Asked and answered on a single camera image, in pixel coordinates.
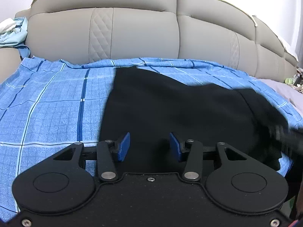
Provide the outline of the black pants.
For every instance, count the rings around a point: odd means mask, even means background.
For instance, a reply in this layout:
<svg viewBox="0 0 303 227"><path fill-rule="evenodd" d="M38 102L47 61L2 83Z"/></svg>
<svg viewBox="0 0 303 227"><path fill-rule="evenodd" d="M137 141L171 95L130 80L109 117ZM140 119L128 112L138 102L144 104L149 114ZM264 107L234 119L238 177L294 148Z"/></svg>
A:
<svg viewBox="0 0 303 227"><path fill-rule="evenodd" d="M268 130L301 128L251 88L183 84L135 67L116 70L103 112L100 140L130 134L130 148L119 173L180 172L169 134L215 146L222 141L278 170L280 152Z"/></svg>

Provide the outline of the beige leather sofa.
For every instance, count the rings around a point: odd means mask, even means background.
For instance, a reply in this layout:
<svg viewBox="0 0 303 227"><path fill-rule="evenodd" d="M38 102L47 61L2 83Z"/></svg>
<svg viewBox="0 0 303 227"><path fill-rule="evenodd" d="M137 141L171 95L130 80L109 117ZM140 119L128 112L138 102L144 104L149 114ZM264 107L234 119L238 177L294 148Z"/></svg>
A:
<svg viewBox="0 0 303 227"><path fill-rule="evenodd" d="M17 15L31 54L49 61L190 58L277 82L298 64L264 22L220 0L34 0Z"/></svg>

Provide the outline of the white cloth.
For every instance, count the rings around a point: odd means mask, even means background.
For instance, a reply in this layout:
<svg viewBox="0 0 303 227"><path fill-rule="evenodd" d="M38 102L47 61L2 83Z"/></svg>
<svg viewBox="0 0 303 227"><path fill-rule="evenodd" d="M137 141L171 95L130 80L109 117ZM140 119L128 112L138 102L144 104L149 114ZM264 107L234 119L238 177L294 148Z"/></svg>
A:
<svg viewBox="0 0 303 227"><path fill-rule="evenodd" d="M11 31L16 27L16 23L13 19L7 18L4 21L0 22L0 34L4 34L8 31Z"/></svg>

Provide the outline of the clutter pile of clothes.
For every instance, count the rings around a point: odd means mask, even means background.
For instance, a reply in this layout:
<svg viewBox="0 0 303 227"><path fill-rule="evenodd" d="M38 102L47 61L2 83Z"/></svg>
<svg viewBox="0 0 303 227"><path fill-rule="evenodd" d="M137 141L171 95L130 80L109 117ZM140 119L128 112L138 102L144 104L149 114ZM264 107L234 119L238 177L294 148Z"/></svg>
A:
<svg viewBox="0 0 303 227"><path fill-rule="evenodd" d="M303 69L300 67L297 67L296 74L291 78L285 79L284 83L287 84L288 86L292 87L299 93L302 93L303 92L303 90L302 90L303 75L302 74L303 74Z"/></svg>

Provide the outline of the blue checked bed sheet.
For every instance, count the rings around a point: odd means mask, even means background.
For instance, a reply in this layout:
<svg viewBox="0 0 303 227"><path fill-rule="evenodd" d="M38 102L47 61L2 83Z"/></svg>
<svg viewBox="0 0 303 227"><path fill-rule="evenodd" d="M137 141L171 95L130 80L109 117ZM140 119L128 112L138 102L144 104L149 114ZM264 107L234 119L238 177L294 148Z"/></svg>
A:
<svg viewBox="0 0 303 227"><path fill-rule="evenodd" d="M84 65L25 58L1 84L1 219L18 212L12 183L24 170L75 141L95 145L115 70L136 66L187 85L248 87L262 94L294 127L302 115L256 78L211 61L194 59L103 59Z"/></svg>

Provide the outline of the lavender sofa cover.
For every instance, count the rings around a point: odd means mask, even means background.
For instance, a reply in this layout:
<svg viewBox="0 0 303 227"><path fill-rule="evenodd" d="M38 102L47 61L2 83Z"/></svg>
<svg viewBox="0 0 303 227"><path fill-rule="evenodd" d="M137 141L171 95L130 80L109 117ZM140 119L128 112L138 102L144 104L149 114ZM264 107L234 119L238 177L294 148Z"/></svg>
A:
<svg viewBox="0 0 303 227"><path fill-rule="evenodd" d="M296 109L296 111L302 116L302 112L303 112L302 93L299 93L289 85L283 84L282 82L276 82L270 79L259 79L259 80L265 83L266 85L268 85L269 87L271 87L284 99L290 102L292 106Z"/></svg>

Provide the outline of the light blue garment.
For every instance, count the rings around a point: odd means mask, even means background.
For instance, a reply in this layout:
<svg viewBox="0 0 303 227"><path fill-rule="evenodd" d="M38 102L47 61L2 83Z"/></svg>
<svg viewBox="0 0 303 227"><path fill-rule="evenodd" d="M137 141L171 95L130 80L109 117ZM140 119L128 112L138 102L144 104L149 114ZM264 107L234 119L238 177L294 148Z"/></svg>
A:
<svg viewBox="0 0 303 227"><path fill-rule="evenodd" d="M13 19L16 27L11 31L1 34L1 48L15 47L23 43L27 37L28 20L26 17L17 17Z"/></svg>

